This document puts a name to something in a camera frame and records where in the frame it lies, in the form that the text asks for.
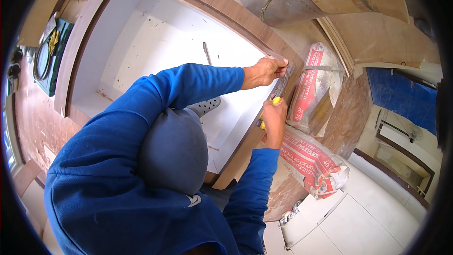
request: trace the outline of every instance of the blue long-sleeve shirt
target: blue long-sleeve shirt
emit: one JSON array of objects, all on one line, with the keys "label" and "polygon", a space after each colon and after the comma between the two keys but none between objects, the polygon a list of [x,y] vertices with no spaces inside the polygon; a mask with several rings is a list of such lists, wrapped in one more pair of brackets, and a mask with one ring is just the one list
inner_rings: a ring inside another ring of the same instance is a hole
[{"label": "blue long-sleeve shirt", "polygon": [[243,81],[241,68],[181,65],[139,78],[87,122],[55,158],[44,190],[63,252],[181,254],[213,242],[217,254],[263,253],[279,150],[253,151],[223,214],[207,195],[149,189],[134,172],[140,144],[164,109],[238,91]]}]

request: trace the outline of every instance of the blue tarp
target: blue tarp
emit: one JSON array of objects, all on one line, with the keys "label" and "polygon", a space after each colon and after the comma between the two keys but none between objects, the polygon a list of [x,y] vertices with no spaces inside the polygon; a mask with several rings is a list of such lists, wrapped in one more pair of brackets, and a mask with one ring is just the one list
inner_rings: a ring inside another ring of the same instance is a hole
[{"label": "blue tarp", "polygon": [[437,90],[379,68],[367,68],[375,105],[391,110],[436,135]]}]

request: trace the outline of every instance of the person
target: person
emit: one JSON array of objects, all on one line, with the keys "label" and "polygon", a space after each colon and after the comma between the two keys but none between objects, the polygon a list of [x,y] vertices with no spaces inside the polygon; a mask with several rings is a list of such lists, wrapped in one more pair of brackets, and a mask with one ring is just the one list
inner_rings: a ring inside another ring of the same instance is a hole
[{"label": "person", "polygon": [[287,105],[264,102],[265,147],[253,150],[223,213],[198,192],[207,144],[196,107],[270,85],[287,64],[270,56],[245,68],[184,64],[134,82],[48,170],[45,207],[63,252],[262,254]]}]

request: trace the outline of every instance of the hand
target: hand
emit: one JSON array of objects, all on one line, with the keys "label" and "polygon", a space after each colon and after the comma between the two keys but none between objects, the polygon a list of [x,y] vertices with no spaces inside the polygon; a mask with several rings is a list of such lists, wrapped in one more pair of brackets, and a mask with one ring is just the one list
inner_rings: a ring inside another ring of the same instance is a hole
[{"label": "hand", "polygon": [[241,89],[268,86],[273,80],[285,75],[287,66],[287,59],[280,60],[273,56],[263,57],[252,67],[242,68],[244,70],[244,83],[242,83]]},{"label": "hand", "polygon": [[267,140],[264,148],[280,150],[285,136],[285,120],[288,106],[285,99],[273,105],[270,100],[263,103],[263,121],[266,125]]}]

